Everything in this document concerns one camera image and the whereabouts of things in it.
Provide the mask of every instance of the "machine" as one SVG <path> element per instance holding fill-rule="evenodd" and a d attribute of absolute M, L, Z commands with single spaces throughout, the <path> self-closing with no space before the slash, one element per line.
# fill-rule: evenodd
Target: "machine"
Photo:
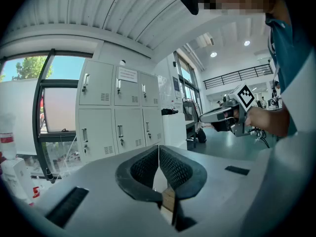
<path fill-rule="evenodd" d="M 249 135 L 245 132 L 244 123 L 254 99 L 249 87 L 243 83 L 226 96 L 226 102 L 221 107 L 202 114 L 199 119 L 211 123 L 218 132 L 231 131 L 236 137 Z M 239 118 L 234 117 L 234 110 L 238 110 Z"/>

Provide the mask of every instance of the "white metal cabinet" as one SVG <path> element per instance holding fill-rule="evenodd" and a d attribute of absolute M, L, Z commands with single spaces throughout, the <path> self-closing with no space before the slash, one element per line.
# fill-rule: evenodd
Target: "white metal cabinet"
<path fill-rule="evenodd" d="M 85 162 L 115 155 L 110 109 L 79 109 L 79 132 Z"/>
<path fill-rule="evenodd" d="M 144 147 L 140 109 L 116 109 L 115 125 L 120 154 Z"/>
<path fill-rule="evenodd" d="M 146 147 L 161 141 L 161 111 L 143 110 Z"/>
<path fill-rule="evenodd" d="M 80 105 L 111 105 L 113 65 L 88 61 L 81 82 Z"/>
<path fill-rule="evenodd" d="M 143 106 L 157 106 L 159 101 L 159 87 L 157 77 L 140 73 L 140 84 Z"/>
<path fill-rule="evenodd" d="M 137 82 L 120 80 L 119 67 L 116 72 L 116 83 L 114 87 L 115 105 L 139 106 L 139 86 Z"/>

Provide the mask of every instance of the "window frame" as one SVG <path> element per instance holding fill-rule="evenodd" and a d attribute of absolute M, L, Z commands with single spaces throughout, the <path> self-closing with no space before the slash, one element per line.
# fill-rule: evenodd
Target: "window frame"
<path fill-rule="evenodd" d="M 48 180 L 46 175 L 46 168 L 52 169 L 52 166 L 49 166 L 46 161 L 46 157 L 44 155 L 42 143 L 44 142 L 70 142 L 73 141 L 76 137 L 76 131 L 69 132 L 49 132 L 41 133 L 40 132 L 40 101 L 41 96 L 43 94 L 43 90 L 45 88 L 77 88 L 79 80 L 73 79 L 46 79 L 46 75 L 48 73 L 49 67 L 52 64 L 55 56 L 57 55 L 67 55 L 67 56 L 76 56 L 76 57 L 84 57 L 84 58 L 92 58 L 93 54 L 84 53 L 84 52 L 76 52 L 76 51 L 56 51 L 55 49 L 51 49 L 47 55 L 47 58 L 44 62 L 44 65 L 40 71 L 38 82 L 35 88 L 34 99 L 33 99 L 33 110 L 32 110 L 32 129 L 33 129 L 33 138 L 35 150 L 38 156 L 39 164 L 42 168 L 43 174 L 45 178 Z M 43 111 L 45 116 L 45 105 L 43 100 Z"/>
<path fill-rule="evenodd" d="M 200 93 L 199 93 L 198 85 L 196 84 L 197 83 L 197 77 L 195 75 L 194 69 L 187 62 L 185 62 L 184 59 L 176 51 L 173 52 L 173 54 L 174 54 L 174 58 L 175 58 L 175 61 L 176 61 L 176 65 L 177 65 L 178 71 L 181 72 L 181 74 L 178 74 L 178 75 L 179 75 L 179 81 L 183 84 L 183 94 L 184 94 L 185 98 L 187 98 L 187 94 L 186 94 L 186 91 L 185 91 L 185 87 L 187 86 L 188 88 L 192 89 L 192 91 L 195 94 L 196 101 L 197 101 L 198 100 L 197 94 L 199 94 L 199 96 L 200 96 Z M 182 62 L 187 64 L 187 66 L 189 68 L 189 71 L 190 71 L 191 80 L 193 81 L 192 83 L 189 82 L 187 79 L 183 78 L 182 71 L 181 71 L 181 66 L 180 66 L 180 59 L 181 59 Z M 201 112 L 203 113 L 202 101 L 200 100 L 200 103 L 197 102 L 197 104 L 199 105 L 199 107 L 201 109 Z"/>

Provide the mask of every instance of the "door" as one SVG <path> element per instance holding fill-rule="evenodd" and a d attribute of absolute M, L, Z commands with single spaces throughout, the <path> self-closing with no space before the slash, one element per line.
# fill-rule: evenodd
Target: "door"
<path fill-rule="evenodd" d="M 161 111 L 143 110 L 146 147 L 161 141 Z"/>
<path fill-rule="evenodd" d="M 139 106 L 139 86 L 137 82 L 119 79 L 119 67 L 116 72 L 116 83 L 114 87 L 115 105 Z"/>
<path fill-rule="evenodd" d="M 159 101 L 159 87 L 157 77 L 140 73 L 143 106 L 157 106 Z"/>
<path fill-rule="evenodd" d="M 88 61 L 81 82 L 80 105 L 111 105 L 113 65 Z"/>
<path fill-rule="evenodd" d="M 115 110 L 115 125 L 120 154 L 144 147 L 140 109 Z"/>
<path fill-rule="evenodd" d="M 110 109 L 79 109 L 79 128 L 86 162 L 115 155 Z"/>

